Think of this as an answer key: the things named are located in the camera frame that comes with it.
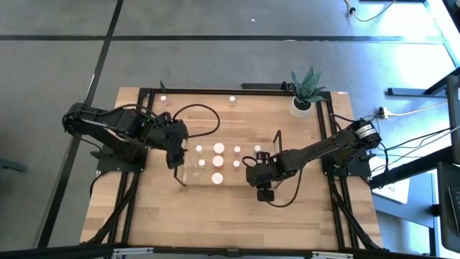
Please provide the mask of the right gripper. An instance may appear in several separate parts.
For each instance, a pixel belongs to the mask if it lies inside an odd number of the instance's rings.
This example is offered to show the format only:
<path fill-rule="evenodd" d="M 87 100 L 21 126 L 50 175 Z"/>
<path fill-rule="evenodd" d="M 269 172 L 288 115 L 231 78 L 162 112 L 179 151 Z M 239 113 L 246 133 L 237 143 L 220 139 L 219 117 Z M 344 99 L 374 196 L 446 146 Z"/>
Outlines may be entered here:
<path fill-rule="evenodd" d="M 270 159 L 270 153 L 263 152 L 263 161 L 265 163 L 261 163 L 262 152 L 257 152 L 255 158 L 258 164 L 246 167 L 246 180 L 250 186 L 255 187 L 263 183 L 283 179 L 283 174 L 278 164 L 276 162 L 267 163 Z"/>

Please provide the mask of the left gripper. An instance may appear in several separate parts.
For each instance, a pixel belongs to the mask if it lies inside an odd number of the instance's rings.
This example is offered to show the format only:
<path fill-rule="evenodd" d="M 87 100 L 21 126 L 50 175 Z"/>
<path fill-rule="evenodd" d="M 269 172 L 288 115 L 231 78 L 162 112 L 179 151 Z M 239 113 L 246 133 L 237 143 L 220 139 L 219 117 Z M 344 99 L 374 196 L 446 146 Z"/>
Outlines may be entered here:
<path fill-rule="evenodd" d="M 183 120 L 172 120 L 155 130 L 155 148 L 167 150 L 166 162 L 168 168 L 177 168 L 185 162 L 183 147 L 179 147 L 188 138 L 188 129 Z"/>

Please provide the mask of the green plant in white pot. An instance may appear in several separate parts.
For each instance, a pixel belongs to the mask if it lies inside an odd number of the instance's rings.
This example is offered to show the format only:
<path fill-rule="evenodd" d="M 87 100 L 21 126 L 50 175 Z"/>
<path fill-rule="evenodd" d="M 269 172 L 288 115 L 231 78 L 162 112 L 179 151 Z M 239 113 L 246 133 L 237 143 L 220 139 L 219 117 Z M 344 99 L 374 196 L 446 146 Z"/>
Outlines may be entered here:
<path fill-rule="evenodd" d="M 294 94 L 292 103 L 289 107 L 289 112 L 292 117 L 297 119 L 305 118 L 312 105 L 316 102 L 323 101 L 321 92 L 325 89 L 324 86 L 318 86 L 322 72 L 315 72 L 311 66 L 303 80 L 298 80 L 295 72 L 291 72 L 292 82 L 288 84 L 288 88 Z"/>

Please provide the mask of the long black bar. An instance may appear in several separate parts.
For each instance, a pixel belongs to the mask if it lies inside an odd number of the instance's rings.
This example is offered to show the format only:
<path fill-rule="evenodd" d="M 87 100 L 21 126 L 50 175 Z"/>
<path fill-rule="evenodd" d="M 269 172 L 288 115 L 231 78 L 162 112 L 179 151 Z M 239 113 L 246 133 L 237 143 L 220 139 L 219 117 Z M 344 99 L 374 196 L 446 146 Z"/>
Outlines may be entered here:
<path fill-rule="evenodd" d="M 246 90 L 276 90 L 276 91 L 289 91 L 290 84 L 282 83 L 242 83 L 242 89 Z"/>

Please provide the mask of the black desk beam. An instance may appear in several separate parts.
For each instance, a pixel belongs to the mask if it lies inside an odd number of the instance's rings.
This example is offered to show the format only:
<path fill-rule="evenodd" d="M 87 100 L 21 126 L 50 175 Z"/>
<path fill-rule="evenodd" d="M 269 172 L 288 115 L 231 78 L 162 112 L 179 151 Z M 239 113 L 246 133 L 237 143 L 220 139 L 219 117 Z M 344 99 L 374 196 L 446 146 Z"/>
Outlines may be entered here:
<path fill-rule="evenodd" d="M 395 183 L 420 173 L 425 173 L 436 167 L 440 162 L 455 163 L 454 152 L 452 146 L 445 147 L 441 150 L 435 151 L 429 155 L 418 158 L 409 163 L 399 165 L 387 172 L 373 176 L 369 182 L 370 188 L 380 188 L 387 184 Z"/>

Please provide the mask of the grey desk panel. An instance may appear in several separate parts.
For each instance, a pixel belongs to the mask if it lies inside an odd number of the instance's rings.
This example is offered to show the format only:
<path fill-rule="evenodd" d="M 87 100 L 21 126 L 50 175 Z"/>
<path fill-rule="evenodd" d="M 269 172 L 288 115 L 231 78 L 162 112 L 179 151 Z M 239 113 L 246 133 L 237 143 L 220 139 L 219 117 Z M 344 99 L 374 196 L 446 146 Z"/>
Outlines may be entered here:
<path fill-rule="evenodd" d="M 437 203 L 436 177 L 432 173 L 422 173 L 409 178 L 409 181 L 406 204 L 373 194 L 375 209 L 424 227 L 434 228 L 436 218 L 433 215 L 433 205 Z"/>

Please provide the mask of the black desk leg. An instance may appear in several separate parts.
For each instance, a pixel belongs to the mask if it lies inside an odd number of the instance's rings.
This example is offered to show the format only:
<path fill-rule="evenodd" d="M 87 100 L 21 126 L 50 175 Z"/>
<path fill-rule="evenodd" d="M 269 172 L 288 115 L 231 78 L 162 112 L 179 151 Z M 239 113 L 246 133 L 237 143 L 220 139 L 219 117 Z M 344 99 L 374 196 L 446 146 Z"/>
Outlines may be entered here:
<path fill-rule="evenodd" d="M 449 76 L 460 76 L 460 67 L 450 72 L 447 76 L 433 84 L 427 89 L 423 88 L 388 88 L 388 96 L 406 96 L 406 97 L 433 97 L 445 98 L 447 89 L 447 78 Z"/>

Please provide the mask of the grey floor object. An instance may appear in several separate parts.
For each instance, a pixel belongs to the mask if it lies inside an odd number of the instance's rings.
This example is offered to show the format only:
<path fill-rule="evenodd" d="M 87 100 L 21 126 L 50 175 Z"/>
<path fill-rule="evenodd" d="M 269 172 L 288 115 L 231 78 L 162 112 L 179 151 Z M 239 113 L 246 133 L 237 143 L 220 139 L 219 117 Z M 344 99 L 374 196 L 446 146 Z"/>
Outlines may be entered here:
<path fill-rule="evenodd" d="M 27 171 L 27 166 L 11 160 L 7 160 L 6 158 L 0 158 L 0 172 L 2 170 L 13 170 L 24 173 Z"/>

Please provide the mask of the black monitor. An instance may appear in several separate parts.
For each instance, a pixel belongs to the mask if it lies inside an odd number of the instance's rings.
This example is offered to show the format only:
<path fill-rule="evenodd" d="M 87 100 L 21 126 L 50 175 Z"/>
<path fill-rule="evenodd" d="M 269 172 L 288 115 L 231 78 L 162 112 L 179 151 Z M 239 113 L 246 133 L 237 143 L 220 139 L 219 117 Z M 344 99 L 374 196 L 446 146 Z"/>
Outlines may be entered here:
<path fill-rule="evenodd" d="M 451 133 L 453 161 L 460 165 L 460 76 L 448 76 L 446 82 L 449 123 L 450 127 L 456 128 Z"/>

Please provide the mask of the silver metal bracket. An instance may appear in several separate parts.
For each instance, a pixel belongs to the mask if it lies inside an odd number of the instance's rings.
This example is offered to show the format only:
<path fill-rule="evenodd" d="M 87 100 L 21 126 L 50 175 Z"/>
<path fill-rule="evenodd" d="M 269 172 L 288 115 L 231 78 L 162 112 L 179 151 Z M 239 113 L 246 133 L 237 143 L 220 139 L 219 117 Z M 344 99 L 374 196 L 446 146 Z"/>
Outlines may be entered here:
<path fill-rule="evenodd" d="M 153 247 L 124 247 L 114 249 L 112 257 L 116 259 L 127 259 L 128 255 L 143 255 L 153 252 Z"/>
<path fill-rule="evenodd" d="M 354 259 L 354 255 L 349 253 L 313 251 L 311 259 Z"/>

